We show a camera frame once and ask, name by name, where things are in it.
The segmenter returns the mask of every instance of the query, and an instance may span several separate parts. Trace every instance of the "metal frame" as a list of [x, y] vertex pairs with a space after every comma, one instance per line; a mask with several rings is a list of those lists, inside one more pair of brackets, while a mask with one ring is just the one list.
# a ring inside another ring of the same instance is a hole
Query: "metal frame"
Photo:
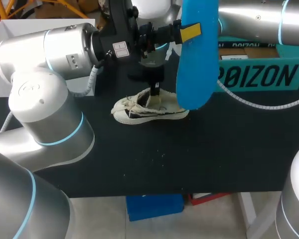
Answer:
[[[15, 0], [9, 0], [8, 5], [6, 6], [6, 9], [4, 8], [1, 0], [0, 0], [0, 17], [1, 19], [9, 19], [12, 16], [16, 15], [18, 12], [21, 10], [25, 9], [26, 7], [30, 6], [31, 4], [34, 3], [34, 0], [29, 0], [27, 4], [24, 6], [20, 7], [18, 10], [16, 10], [14, 13], [9, 14], [11, 11], [12, 6], [14, 5]], [[80, 12], [78, 9], [73, 7], [71, 4], [68, 4], [65, 0], [41, 0], [42, 2], [52, 2], [52, 3], [60, 3], [63, 6], [67, 7], [69, 10], [80, 16], [81, 18], [88, 18], [85, 14]]]
[[238, 199], [243, 213], [247, 239], [260, 239], [275, 221], [281, 192], [275, 192], [265, 207], [256, 216], [250, 193], [239, 193]]

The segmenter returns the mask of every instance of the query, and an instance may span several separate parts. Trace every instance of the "white floor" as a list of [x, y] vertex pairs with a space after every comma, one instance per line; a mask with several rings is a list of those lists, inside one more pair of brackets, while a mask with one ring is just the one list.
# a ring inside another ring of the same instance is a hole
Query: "white floor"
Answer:
[[[270, 193], [253, 193], [256, 213]], [[182, 213], [130, 222], [125, 197], [71, 199], [76, 213], [73, 239], [245, 239], [237, 196], [201, 205], [187, 204]], [[262, 239], [278, 239], [272, 226]]]

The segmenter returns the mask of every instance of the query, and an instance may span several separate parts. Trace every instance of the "blue bin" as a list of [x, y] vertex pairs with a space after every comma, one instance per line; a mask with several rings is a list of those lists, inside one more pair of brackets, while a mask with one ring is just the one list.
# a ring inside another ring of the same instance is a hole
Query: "blue bin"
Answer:
[[130, 221], [180, 213], [184, 209], [181, 194], [127, 196], [126, 205]]

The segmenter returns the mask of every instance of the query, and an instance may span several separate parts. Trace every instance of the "white canvas shoe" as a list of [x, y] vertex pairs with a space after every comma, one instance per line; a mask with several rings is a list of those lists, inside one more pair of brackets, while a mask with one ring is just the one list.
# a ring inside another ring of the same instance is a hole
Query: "white canvas shoe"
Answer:
[[135, 96], [117, 101], [111, 113], [120, 123], [140, 124], [151, 120], [179, 120], [189, 111], [179, 107], [175, 93], [161, 89], [159, 96], [153, 97], [147, 88]]

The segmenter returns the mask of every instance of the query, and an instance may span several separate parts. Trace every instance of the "black tabletop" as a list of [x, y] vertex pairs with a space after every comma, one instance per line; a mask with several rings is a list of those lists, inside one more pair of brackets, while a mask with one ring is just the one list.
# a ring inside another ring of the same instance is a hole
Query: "black tabletop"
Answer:
[[[173, 55], [163, 89], [175, 90], [177, 64]], [[299, 106], [264, 111], [214, 93], [182, 120], [116, 122], [114, 103], [146, 87], [130, 81], [125, 67], [104, 73], [95, 97], [77, 99], [96, 136], [90, 154], [36, 174], [69, 197], [282, 190], [299, 150]], [[239, 95], [280, 105], [299, 99], [299, 90]], [[0, 98], [0, 127], [7, 114], [7, 99]], [[19, 126], [14, 120], [10, 129]]]

